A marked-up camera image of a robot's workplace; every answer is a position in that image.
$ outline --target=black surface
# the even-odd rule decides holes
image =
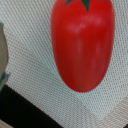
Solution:
[[[7,86],[0,93],[0,119],[14,128],[62,128]]]

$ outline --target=white mesh fabric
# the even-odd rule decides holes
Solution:
[[[128,1],[112,2],[116,32],[107,75],[95,90],[80,94],[63,83],[55,66],[50,35],[55,0],[0,0],[9,46],[8,86],[63,127],[120,128],[126,123],[128,113],[119,112],[128,110],[123,102],[128,96]]]

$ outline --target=mesh surface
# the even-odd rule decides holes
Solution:
[[[0,0],[9,47],[8,85],[65,128],[121,128],[128,120],[128,1],[112,0],[114,49],[102,83],[76,93],[55,66],[50,17],[55,0]]]

